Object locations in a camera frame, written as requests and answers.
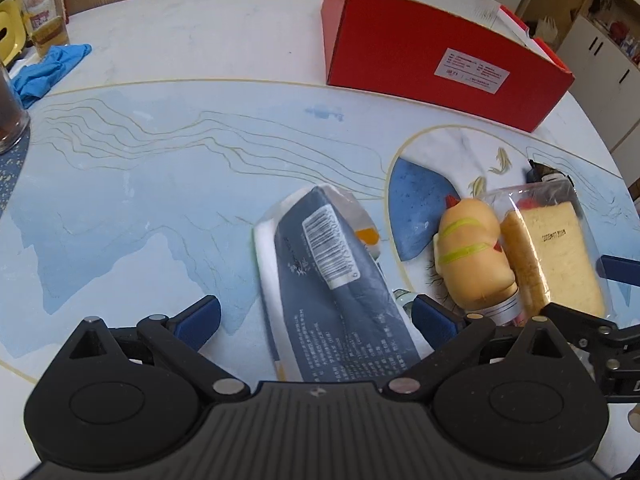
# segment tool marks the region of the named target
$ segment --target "red object on shelf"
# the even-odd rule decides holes
[[[332,86],[424,101],[532,132],[574,81],[505,7],[500,26],[519,42],[415,0],[324,0],[321,13]]]

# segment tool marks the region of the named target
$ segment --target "barcode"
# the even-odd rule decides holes
[[[302,229],[318,270],[331,290],[360,277],[331,204],[323,205],[305,218]]]

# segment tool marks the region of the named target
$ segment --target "bread slice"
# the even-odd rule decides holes
[[[500,231],[530,316],[551,301],[592,316],[605,315],[602,292],[570,202],[511,211]]]

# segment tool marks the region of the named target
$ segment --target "packaged bread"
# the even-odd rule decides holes
[[[484,200],[502,218],[502,246],[529,316],[551,302],[607,316],[608,288],[595,272],[595,243],[568,180],[498,190]]]

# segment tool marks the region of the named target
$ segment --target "transparent plastic container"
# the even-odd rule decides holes
[[[15,94],[9,75],[0,62],[0,154],[20,140],[29,125],[29,114]]]
[[[567,178],[507,187],[480,197],[500,221],[500,243],[528,316],[548,303],[612,319],[595,240]]]

